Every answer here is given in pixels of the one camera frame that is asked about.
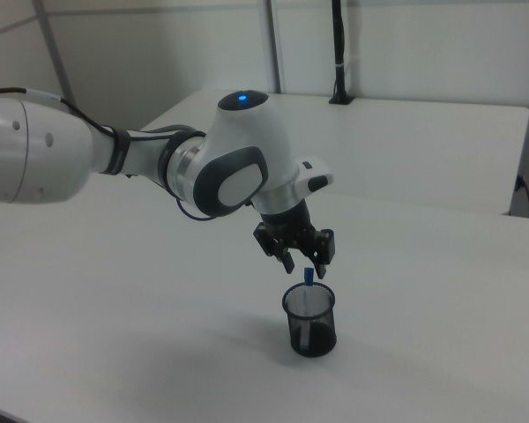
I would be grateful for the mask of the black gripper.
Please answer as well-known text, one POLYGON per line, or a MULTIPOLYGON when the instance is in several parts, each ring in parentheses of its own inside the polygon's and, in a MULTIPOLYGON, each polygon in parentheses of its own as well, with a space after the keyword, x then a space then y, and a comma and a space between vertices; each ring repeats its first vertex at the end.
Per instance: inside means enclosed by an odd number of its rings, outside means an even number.
POLYGON ((314 264, 317 277, 324 278, 335 255, 334 232, 315 229, 305 200, 282 213, 262 214, 261 219, 253 234, 267 256, 274 256, 291 274, 294 260, 289 250, 297 249, 314 264))

